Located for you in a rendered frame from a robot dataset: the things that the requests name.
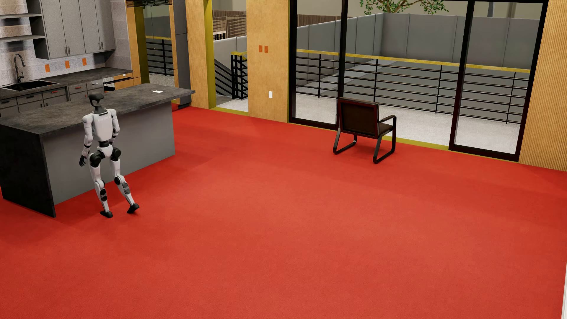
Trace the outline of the grey wall cabinets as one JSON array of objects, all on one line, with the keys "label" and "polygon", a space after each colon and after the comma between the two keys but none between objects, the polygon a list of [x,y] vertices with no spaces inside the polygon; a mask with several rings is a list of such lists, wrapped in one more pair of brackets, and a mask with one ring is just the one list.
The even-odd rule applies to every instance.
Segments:
[{"label": "grey wall cabinets", "polygon": [[26,0],[35,56],[50,60],[116,49],[110,0]]}]

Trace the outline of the black balcony railing yellow rail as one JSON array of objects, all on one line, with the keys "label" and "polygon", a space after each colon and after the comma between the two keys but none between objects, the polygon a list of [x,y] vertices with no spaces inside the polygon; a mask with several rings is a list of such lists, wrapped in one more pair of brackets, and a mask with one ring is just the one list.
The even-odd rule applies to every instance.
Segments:
[{"label": "black balcony railing yellow rail", "polygon": [[[337,52],[297,49],[296,93],[337,98]],[[530,71],[466,64],[460,116],[520,124]],[[380,105],[452,114],[459,63],[346,54],[344,95]]]}]

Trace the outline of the black sliding door frame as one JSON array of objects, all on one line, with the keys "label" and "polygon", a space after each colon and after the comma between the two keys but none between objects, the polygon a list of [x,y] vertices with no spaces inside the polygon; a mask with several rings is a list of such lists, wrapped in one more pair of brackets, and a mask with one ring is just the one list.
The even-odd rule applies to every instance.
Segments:
[{"label": "black sliding door frame", "polygon": [[[395,114],[396,132],[403,139],[519,161],[549,0],[458,0],[455,1],[457,10],[452,14],[377,12],[359,17],[350,16],[349,0],[338,0],[341,12],[337,18],[305,26],[298,25],[297,3],[298,0],[291,0],[289,18],[289,119],[292,123],[337,130],[337,99],[351,98],[344,95],[347,53],[455,62],[459,63],[459,78],[452,114],[379,104],[379,117]],[[337,98],[296,93],[297,49],[338,53]],[[520,124],[460,116],[466,64],[530,71]]]}]

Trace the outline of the white robot leg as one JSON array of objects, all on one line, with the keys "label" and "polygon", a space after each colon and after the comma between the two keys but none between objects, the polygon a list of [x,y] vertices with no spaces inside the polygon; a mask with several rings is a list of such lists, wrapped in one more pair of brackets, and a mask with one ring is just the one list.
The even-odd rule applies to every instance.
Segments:
[{"label": "white robot leg", "polygon": [[124,176],[121,175],[120,159],[119,159],[120,155],[121,155],[121,151],[118,148],[112,146],[112,152],[110,155],[110,168],[111,171],[113,171],[114,181],[118,189],[120,190],[121,194],[124,196],[124,198],[128,201],[130,205],[129,209],[127,210],[127,213],[133,214],[139,208],[139,205],[135,203],[131,195],[131,189],[129,188],[129,185],[126,182]]},{"label": "white robot leg", "polygon": [[89,171],[91,173],[91,177],[95,185],[95,191],[97,197],[103,206],[103,210],[100,212],[100,214],[107,218],[111,218],[113,217],[113,214],[110,211],[107,203],[107,192],[105,190],[105,183],[101,178],[101,173],[100,173],[100,163],[102,162],[103,158],[105,158],[105,155],[100,150],[97,150],[96,152],[89,154]]}]

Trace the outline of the dark brown cantilever chair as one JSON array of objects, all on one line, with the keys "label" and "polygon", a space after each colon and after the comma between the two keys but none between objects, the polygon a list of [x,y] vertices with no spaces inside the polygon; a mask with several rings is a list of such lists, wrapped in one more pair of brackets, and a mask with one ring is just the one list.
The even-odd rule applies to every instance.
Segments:
[{"label": "dark brown cantilever chair", "polygon": [[[395,152],[396,147],[396,116],[389,115],[383,119],[379,118],[379,103],[353,98],[339,97],[337,99],[338,128],[333,153],[339,154],[346,149],[355,146],[358,136],[364,136],[377,140],[373,163],[383,161],[387,156]],[[341,133],[352,134],[353,142],[344,148],[338,149]],[[378,158],[382,138],[392,133],[392,146],[390,151]]]}]

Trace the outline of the white left robot leg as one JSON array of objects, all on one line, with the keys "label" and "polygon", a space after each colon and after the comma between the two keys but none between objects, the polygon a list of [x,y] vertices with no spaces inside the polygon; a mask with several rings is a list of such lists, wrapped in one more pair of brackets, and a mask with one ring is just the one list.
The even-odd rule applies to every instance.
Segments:
[{"label": "white left robot leg", "polygon": [[89,154],[89,171],[91,173],[91,177],[95,185],[95,191],[97,197],[103,206],[103,210],[100,212],[100,214],[107,218],[111,218],[113,217],[113,214],[110,211],[107,203],[107,192],[105,190],[105,183],[101,178],[101,173],[100,173],[100,163],[102,162],[103,158],[105,158],[105,155],[100,150],[97,150],[96,152]]}]

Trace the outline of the white right robot leg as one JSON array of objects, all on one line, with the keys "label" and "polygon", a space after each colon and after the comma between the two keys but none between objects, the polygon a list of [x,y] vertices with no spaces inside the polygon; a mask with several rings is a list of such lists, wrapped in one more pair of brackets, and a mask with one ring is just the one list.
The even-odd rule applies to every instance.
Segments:
[{"label": "white right robot leg", "polygon": [[124,176],[121,175],[120,159],[119,159],[120,155],[121,155],[121,151],[118,148],[112,146],[112,152],[110,155],[110,168],[111,171],[113,171],[114,181],[118,189],[120,190],[121,194],[124,196],[124,198],[128,201],[130,205],[129,209],[127,210],[127,213],[133,214],[139,208],[139,205],[135,203],[131,195],[131,189],[129,188],[129,185],[126,182]]}]

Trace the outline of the black stair railing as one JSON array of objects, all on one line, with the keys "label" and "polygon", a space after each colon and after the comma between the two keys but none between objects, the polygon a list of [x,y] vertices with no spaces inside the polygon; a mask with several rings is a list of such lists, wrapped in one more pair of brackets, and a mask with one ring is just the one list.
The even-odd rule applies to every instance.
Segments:
[{"label": "black stair railing", "polygon": [[231,52],[230,67],[214,59],[216,94],[231,99],[248,98],[247,52]]}]

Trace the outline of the dark stone kitchen island counter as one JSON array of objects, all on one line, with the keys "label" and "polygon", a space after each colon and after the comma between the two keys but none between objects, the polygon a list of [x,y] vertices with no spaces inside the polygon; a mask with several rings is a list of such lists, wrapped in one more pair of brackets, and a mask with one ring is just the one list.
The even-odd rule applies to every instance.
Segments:
[{"label": "dark stone kitchen island counter", "polygon": [[[144,83],[103,94],[100,104],[117,113],[120,131],[113,146],[121,151],[121,175],[175,154],[171,102],[194,93],[192,89]],[[85,135],[82,118],[94,110],[89,98],[80,98],[0,118],[3,198],[55,217],[56,204],[95,190],[89,154],[97,150],[105,155],[100,163],[101,178],[105,185],[115,183],[110,168],[112,146],[100,148],[94,136],[87,163],[79,165]]]}]

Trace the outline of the grey base cabinets with countertop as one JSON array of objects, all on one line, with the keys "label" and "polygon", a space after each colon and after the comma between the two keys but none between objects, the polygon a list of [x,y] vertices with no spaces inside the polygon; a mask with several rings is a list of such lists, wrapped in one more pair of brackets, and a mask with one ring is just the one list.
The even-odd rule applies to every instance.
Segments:
[{"label": "grey base cabinets with countertop", "polygon": [[0,118],[86,97],[91,91],[103,92],[104,78],[119,75],[125,78],[125,74],[131,72],[128,69],[103,67],[38,79],[57,83],[46,87],[25,91],[0,89]]}]

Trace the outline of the black kitchen sink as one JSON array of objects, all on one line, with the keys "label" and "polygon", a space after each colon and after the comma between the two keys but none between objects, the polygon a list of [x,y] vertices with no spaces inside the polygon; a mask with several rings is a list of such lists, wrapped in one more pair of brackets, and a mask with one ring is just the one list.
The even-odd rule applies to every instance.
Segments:
[{"label": "black kitchen sink", "polygon": [[37,80],[34,80],[34,81],[18,82],[18,83],[0,86],[0,89],[10,90],[10,91],[25,91],[25,90],[31,90],[31,89],[46,87],[46,86],[50,86],[50,85],[53,85],[53,84],[57,84],[57,83],[37,79]]}]

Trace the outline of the green leafy tree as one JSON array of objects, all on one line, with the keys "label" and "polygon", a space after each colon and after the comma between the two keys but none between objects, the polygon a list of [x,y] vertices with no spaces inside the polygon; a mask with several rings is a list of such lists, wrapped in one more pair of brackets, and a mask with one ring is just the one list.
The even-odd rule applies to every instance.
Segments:
[{"label": "green leafy tree", "polygon": [[448,9],[443,0],[359,0],[365,15],[372,14],[374,9],[387,13],[402,13],[413,5],[419,5],[426,14],[436,14]]}]

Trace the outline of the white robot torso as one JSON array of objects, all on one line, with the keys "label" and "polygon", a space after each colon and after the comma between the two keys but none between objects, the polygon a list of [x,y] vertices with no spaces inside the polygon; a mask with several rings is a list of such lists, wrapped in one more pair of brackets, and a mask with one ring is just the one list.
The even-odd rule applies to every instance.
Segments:
[{"label": "white robot torso", "polygon": [[99,142],[99,147],[108,147],[109,139],[112,136],[112,118],[107,110],[101,114],[94,113],[92,130],[93,136]]}]

